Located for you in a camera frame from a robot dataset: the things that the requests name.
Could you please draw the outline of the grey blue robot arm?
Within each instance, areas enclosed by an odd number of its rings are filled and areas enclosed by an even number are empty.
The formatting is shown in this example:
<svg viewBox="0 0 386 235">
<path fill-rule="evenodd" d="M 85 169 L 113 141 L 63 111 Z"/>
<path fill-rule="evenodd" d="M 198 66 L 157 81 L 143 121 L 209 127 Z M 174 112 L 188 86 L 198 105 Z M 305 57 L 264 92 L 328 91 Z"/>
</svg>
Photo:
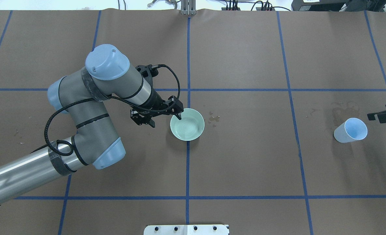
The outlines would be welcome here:
<svg viewBox="0 0 386 235">
<path fill-rule="evenodd" d="M 116 46 L 96 46 L 76 72 L 48 87 L 54 111 L 41 127 L 44 143 L 0 166 L 0 206 L 85 166 L 100 170 L 122 160 L 123 137 L 107 101 L 126 104 L 135 125 L 155 128 L 157 116 L 182 118 L 180 96 L 180 79 L 169 65 L 134 65 Z"/>
</svg>

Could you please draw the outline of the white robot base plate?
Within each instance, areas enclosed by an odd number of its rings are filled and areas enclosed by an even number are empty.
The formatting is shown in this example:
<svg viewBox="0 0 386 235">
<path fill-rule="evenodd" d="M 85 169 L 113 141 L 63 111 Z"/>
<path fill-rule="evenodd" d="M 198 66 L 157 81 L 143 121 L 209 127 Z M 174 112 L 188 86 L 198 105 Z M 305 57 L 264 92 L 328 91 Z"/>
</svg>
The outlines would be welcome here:
<svg viewBox="0 0 386 235">
<path fill-rule="evenodd" d="M 144 235 L 229 235 L 228 225 L 201 224 L 201 225 L 155 225 L 147 226 Z"/>
</svg>

